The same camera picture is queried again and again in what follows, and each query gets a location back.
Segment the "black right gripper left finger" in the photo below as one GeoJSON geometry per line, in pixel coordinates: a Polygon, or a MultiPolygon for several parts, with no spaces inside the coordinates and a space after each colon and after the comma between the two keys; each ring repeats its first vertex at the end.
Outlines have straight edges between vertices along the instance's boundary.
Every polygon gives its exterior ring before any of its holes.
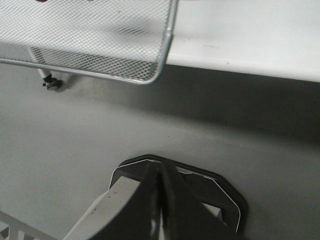
{"type": "Polygon", "coordinates": [[[121,210],[91,240],[157,240],[161,200],[158,168],[148,165],[142,181],[121,210]]]}

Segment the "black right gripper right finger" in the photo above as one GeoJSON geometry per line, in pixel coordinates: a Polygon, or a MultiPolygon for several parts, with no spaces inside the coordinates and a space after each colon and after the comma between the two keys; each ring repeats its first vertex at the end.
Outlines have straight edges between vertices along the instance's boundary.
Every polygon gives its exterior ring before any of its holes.
{"type": "Polygon", "coordinates": [[[163,224],[166,240],[236,240],[188,188],[171,162],[161,164],[163,224]]]}

